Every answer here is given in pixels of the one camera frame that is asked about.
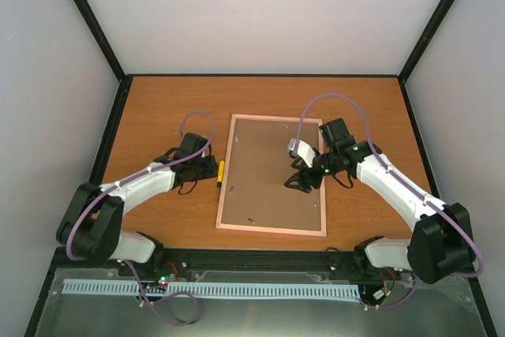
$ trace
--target yellow pencil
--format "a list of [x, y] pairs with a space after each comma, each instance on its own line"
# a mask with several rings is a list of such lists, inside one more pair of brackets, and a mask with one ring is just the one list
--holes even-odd
[[219, 169], [218, 169], [218, 190], [215, 195], [215, 199], [219, 199], [219, 194], [221, 193], [221, 185], [223, 184], [223, 175], [224, 175], [224, 161], [219, 161]]

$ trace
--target wooden frame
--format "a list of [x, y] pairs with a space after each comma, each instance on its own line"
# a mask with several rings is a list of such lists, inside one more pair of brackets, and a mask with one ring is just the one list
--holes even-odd
[[[264, 122], [299, 122], [300, 118], [287, 118], [287, 117], [279, 117], [279, 116], [263, 116], [263, 115], [253, 115], [253, 114], [232, 114], [231, 116], [231, 124], [230, 124], [230, 134], [228, 136], [228, 145], [226, 146], [226, 162], [230, 161], [231, 157], [231, 149], [233, 147], [234, 140], [234, 131], [235, 131], [235, 123], [237, 120], [257, 120]], [[318, 118], [305, 118], [304, 124], [317, 124], [321, 126], [323, 121]], [[323, 138], [320, 133], [317, 134], [318, 139], [318, 149], [320, 152], [324, 149]], [[223, 175], [223, 185], [222, 191], [219, 196], [219, 206], [218, 206], [218, 215], [216, 218], [215, 227], [220, 229], [231, 229], [231, 230], [247, 230], [254, 232], [268, 232], [268, 233], [278, 233], [278, 234], [298, 234], [304, 236], [319, 236], [326, 237], [326, 195], [325, 195], [325, 186], [324, 180], [320, 187], [320, 219], [321, 219], [321, 228], [320, 230], [299, 230], [299, 229], [287, 229], [287, 228], [274, 228], [274, 227], [254, 227], [254, 226], [246, 226], [246, 225], [237, 225], [237, 224], [229, 224], [223, 223], [223, 209], [224, 209], [224, 201], [226, 197], [226, 184], [228, 181], [228, 174], [230, 168], [229, 165], [225, 165], [224, 175]]]

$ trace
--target metal surface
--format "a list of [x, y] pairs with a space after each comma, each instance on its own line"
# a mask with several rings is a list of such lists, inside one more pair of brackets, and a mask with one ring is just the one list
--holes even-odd
[[[108, 272], [58, 271], [36, 335], [485, 336], [468, 283], [460, 278], [423, 285], [405, 305], [388, 311], [364, 312], [359, 304], [337, 301], [199, 300], [200, 319], [175, 328], [162, 323], [148, 309], [139, 308], [134, 296], [61, 294], [65, 278], [106, 279]], [[191, 301], [183, 298], [162, 303], [157, 309], [182, 320], [193, 312]]]

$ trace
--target black metal frame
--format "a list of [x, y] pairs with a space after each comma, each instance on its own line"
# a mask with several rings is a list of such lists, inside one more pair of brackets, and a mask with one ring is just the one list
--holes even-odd
[[[425, 52], [428, 47], [432, 37], [435, 35], [436, 30], [441, 25], [443, 19], [447, 15], [450, 7], [452, 6], [455, 0], [440, 0], [438, 6], [436, 7], [432, 17], [430, 18], [428, 24], [425, 27], [425, 30], [422, 32], [421, 37], [417, 41], [412, 53], [406, 61], [401, 73], [399, 75], [391, 74], [391, 75], [362, 75], [362, 74], [130, 74], [125, 75], [124, 71], [117, 60], [112, 47], [107, 41], [103, 30], [101, 29], [98, 21], [90, 5], [87, 0], [74, 0], [77, 8], [79, 9], [82, 17], [84, 18], [86, 24], [88, 25], [91, 33], [93, 34], [96, 42], [99, 44], [103, 55], [106, 60], [109, 62], [111, 69], [113, 70], [115, 76], [119, 81], [118, 91], [116, 97], [114, 99], [114, 104], [110, 113], [110, 117], [107, 121], [107, 126], [103, 133], [103, 138], [99, 146], [99, 151], [95, 158], [95, 163], [92, 168], [92, 172], [89, 178], [89, 181], [95, 184], [99, 184], [105, 173], [105, 169], [107, 167], [107, 162], [109, 160], [110, 151], [112, 149], [114, 138], [116, 136], [116, 132], [118, 131], [119, 122], [121, 120], [122, 112], [125, 107], [126, 99], [129, 94], [129, 89], [132, 84], [133, 77], [141, 77], [141, 76], [174, 76], [174, 77], [395, 77], [398, 78], [398, 83], [402, 92], [403, 100], [406, 105], [407, 113], [410, 118], [410, 123], [412, 125], [412, 129], [414, 132], [414, 136], [416, 138], [417, 147], [419, 148], [419, 152], [421, 154], [421, 160], [423, 162], [426, 175], [428, 177], [428, 183], [431, 189], [431, 192], [435, 196], [439, 196], [439, 191], [436, 186], [436, 181], [433, 176], [432, 168], [430, 167], [428, 161], [428, 155], [425, 150], [425, 146], [421, 139], [421, 134], [419, 128], [417, 126], [416, 119], [413, 114], [412, 106], [410, 104], [409, 96], [406, 90], [406, 82], [413, 72], [416, 64], [421, 59], [421, 56]], [[335, 253], [327, 252], [248, 252], [244, 250], [234, 250], [234, 251], [215, 251], [215, 250], [184, 250], [184, 249], [167, 249], [168, 252], [174, 254], [175, 260], [186, 259], [191, 261], [190, 256], [193, 255], [193, 262], [186, 268], [186, 271], [198, 271], [203, 269], [209, 269], [212, 267], [229, 267], [230, 265], [235, 265], [235, 268], [240, 266], [241, 264], [244, 267], [251, 268], [251, 266], [257, 266], [258, 269], [265, 269], [268, 262], [271, 262], [271, 255], [276, 255], [276, 260], [281, 260], [281, 265], [284, 264], [284, 269], [289, 271], [290, 267], [295, 270], [300, 270], [300, 268], [305, 268], [308, 272], [313, 271], [321, 271], [327, 270], [324, 268], [325, 261], [327, 259], [331, 259], [332, 256], [335, 256]], [[223, 254], [226, 254], [226, 261], [223, 261]], [[86, 262], [70, 262], [63, 256], [64, 251], [61, 248], [56, 249], [53, 260], [51, 261], [50, 268], [47, 273], [46, 280], [44, 281], [43, 287], [40, 292], [39, 299], [36, 303], [36, 307], [32, 314], [32, 318], [30, 319], [30, 323], [28, 329], [26, 331], [25, 336], [33, 336], [36, 333], [36, 328], [39, 323], [39, 319], [42, 315], [43, 307], [45, 305], [47, 295], [49, 293], [49, 289], [51, 288], [51, 283], [54, 278], [54, 273], [57, 268], [86, 268], [90, 267]], [[290, 261], [292, 259], [296, 260], [296, 264], [293, 266]], [[104, 264], [103, 267], [110, 268], [116, 267], [120, 268], [115, 263]], [[484, 295], [482, 294], [482, 289], [479, 284], [478, 279], [470, 279], [469, 280], [470, 288], [473, 293], [473, 297], [477, 304], [482, 322], [484, 324], [484, 329], [489, 336], [494, 336], [496, 334], [496, 330], [494, 328], [492, 318], [488, 311], [488, 307], [486, 301], [484, 299]]]
[[[60, 256], [67, 260], [64, 249]], [[366, 276], [355, 270], [354, 252], [340, 252], [337, 250], [318, 251], [290, 251], [290, 250], [225, 250], [225, 249], [170, 249], [165, 248], [157, 260], [160, 263], [172, 262], [178, 268], [179, 278], [192, 282], [207, 271], [232, 272], [282, 272], [307, 273], [320, 276], [321, 280], [346, 281], [360, 286], [381, 287], [382, 279], [389, 273], [385, 269], [368, 272]], [[140, 277], [158, 280], [161, 275], [168, 273], [156, 272], [153, 276], [152, 268], [146, 264], [135, 264]], [[121, 267], [119, 275], [132, 276], [127, 267]], [[401, 279], [399, 273], [395, 278]]]

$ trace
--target table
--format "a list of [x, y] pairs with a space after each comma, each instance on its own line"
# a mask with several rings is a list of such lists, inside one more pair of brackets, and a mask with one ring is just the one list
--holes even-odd
[[[233, 113], [300, 117], [310, 99], [324, 92], [354, 99], [367, 115], [374, 143], [399, 170], [428, 190], [398, 80], [386, 77], [134, 77], [103, 181], [124, 178], [179, 146], [180, 123], [192, 110], [206, 110], [214, 117], [212, 153], [219, 161], [226, 154]], [[343, 99], [320, 99], [307, 117], [323, 122], [343, 118], [356, 141], [365, 139], [359, 113]], [[210, 123], [195, 115], [185, 131], [209, 136]], [[403, 219], [368, 186], [358, 182], [353, 189], [344, 189], [331, 178], [325, 180], [325, 238], [216, 229], [214, 179], [200, 181], [189, 195], [170, 191], [153, 197], [133, 209], [122, 227], [174, 248], [350, 250], [376, 235], [410, 237]]]

